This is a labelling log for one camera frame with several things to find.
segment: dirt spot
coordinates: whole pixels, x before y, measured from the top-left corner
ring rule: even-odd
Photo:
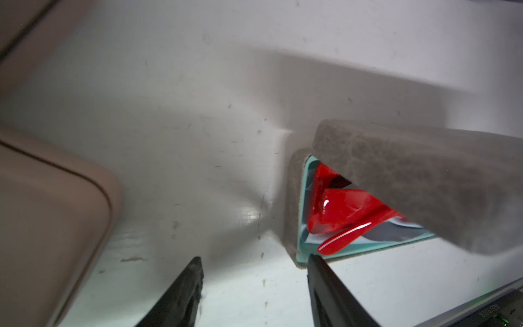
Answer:
[[[181,73],[180,76],[178,76],[178,81],[176,82],[176,85],[178,85],[178,83],[180,83],[181,81],[183,81],[185,78],[184,74]]]
[[[211,37],[205,33],[202,37],[201,37],[202,41],[207,45],[209,46],[211,44]]]
[[[146,261],[146,260],[140,256],[134,256],[131,258],[120,260],[120,262],[135,262],[135,261]]]

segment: scuff mark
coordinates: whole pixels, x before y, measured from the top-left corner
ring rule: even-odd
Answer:
[[[147,261],[147,260],[145,260],[144,258],[142,258],[140,256],[134,256],[131,258],[120,260],[120,262],[136,262],[136,261]]]
[[[180,84],[180,82],[183,81],[184,78],[185,78],[184,74],[181,73],[180,76],[178,76],[178,79],[177,79],[177,81],[176,81],[176,84],[174,84],[174,86]]]
[[[260,210],[262,209],[263,207],[263,201],[265,200],[265,195],[267,194],[267,192],[263,193],[263,196],[261,197],[261,201],[260,201]]]

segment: white plastic surface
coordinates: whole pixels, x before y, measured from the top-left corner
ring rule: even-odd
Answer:
[[[195,255],[198,327],[312,326],[279,242],[290,155],[325,118],[523,137],[522,17],[502,1],[98,1],[0,104],[126,190],[62,327],[134,326]],[[332,267],[383,327],[406,327],[521,277],[523,252],[429,240]]]

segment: beige plastic panel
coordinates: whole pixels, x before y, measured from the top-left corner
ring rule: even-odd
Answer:
[[[58,0],[52,8],[42,15],[33,28],[8,52],[7,56],[0,61],[0,95],[7,94],[9,91],[18,86],[22,81],[29,76],[29,74],[52,52],[52,50],[73,30],[76,24],[82,19],[87,9],[90,7],[93,0]],[[23,8],[18,7],[16,0],[0,0],[1,9],[12,10],[19,17],[5,19],[4,15],[0,14],[0,28],[5,28],[8,35],[0,38],[3,43],[6,40],[10,42],[13,29],[13,24],[17,19],[21,29],[28,23],[25,21],[32,12],[36,10],[39,3],[36,1],[29,1],[30,7],[27,12]],[[4,44],[0,43],[0,52]]]
[[[35,17],[50,0],[0,1],[0,51],[3,50]]]
[[[0,147],[0,325],[50,326],[108,227],[89,181]]]

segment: red plastic clip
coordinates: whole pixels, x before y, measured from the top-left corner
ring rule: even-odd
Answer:
[[[307,229],[312,234],[341,231],[320,245],[318,252],[323,255],[340,251],[390,218],[402,217],[364,190],[329,188],[338,176],[324,164],[314,172]]]

